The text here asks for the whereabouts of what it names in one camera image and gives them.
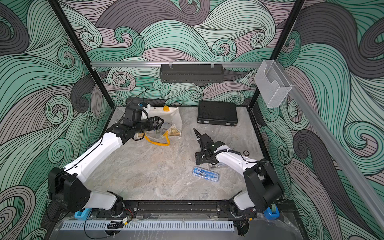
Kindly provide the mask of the white canvas tote bag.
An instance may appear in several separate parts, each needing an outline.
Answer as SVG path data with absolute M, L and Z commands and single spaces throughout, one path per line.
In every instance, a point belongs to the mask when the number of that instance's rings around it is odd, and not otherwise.
M 181 137 L 182 135 L 182 118 L 179 108 L 163 106 L 163 107 L 143 107 L 144 113 L 142 113 L 142 120 L 144 120 L 148 114 L 148 117 L 159 117 L 159 122 L 161 119 L 164 120 L 164 123 L 159 130 L 149 130 L 145 132 L 145 140 L 149 143 L 161 146 L 168 147 L 170 145 L 169 137 Z

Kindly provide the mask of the small blue compass case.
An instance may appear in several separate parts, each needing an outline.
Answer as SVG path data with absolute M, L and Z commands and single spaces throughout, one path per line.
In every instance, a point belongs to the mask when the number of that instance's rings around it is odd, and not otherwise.
M 194 167 L 192 174 L 196 177 L 215 182 L 219 181 L 219 174 L 200 167 Z

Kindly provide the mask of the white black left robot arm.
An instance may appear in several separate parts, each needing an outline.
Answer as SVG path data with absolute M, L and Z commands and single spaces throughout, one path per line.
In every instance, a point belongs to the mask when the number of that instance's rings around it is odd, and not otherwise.
M 82 209 L 102 209 L 119 217 L 125 205 L 123 198 L 110 191 L 89 190 L 84 185 L 92 172 L 115 150 L 136 134 L 159 130 L 164 120 L 150 117 L 142 106 L 127 106 L 122 119 L 109 127 L 92 147 L 63 168 L 53 168 L 48 174 L 48 198 L 69 212 Z

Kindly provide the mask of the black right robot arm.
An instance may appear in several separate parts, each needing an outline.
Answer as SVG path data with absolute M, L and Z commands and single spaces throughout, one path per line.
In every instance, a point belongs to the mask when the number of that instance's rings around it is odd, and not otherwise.
M 244 178 L 246 190 L 231 199 L 233 212 L 252 208 L 275 214 L 277 208 L 273 205 L 283 195 L 284 187 L 273 165 L 264 159 L 250 159 L 225 143 L 214 142 L 207 134 L 201 134 L 195 128 L 193 130 L 200 146 L 200 151 L 195 153 L 197 165 L 224 164 Z

